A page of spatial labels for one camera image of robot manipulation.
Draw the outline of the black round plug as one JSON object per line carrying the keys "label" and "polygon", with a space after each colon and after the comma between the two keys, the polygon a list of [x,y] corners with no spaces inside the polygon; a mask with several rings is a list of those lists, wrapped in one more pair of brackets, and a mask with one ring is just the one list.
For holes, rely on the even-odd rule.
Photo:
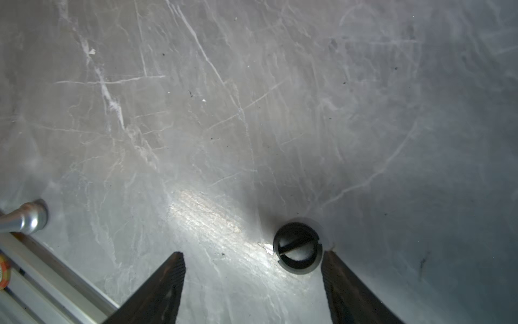
{"label": "black round plug", "polygon": [[309,225],[301,222],[291,222],[280,227],[272,246],[280,266],[295,275],[314,271],[323,257],[320,236]]}

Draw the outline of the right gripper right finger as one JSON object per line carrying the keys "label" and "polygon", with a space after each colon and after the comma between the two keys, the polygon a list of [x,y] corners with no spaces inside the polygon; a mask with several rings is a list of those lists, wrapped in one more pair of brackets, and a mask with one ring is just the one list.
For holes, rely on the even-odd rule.
{"label": "right gripper right finger", "polygon": [[332,323],[403,323],[335,252],[324,252],[321,271]]}

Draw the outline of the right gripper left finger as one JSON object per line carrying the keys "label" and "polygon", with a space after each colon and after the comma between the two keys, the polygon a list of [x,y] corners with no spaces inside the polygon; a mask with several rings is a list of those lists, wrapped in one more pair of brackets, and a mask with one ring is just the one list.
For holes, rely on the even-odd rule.
{"label": "right gripper left finger", "polygon": [[185,275],[183,253],[174,252],[104,323],[175,323]]}

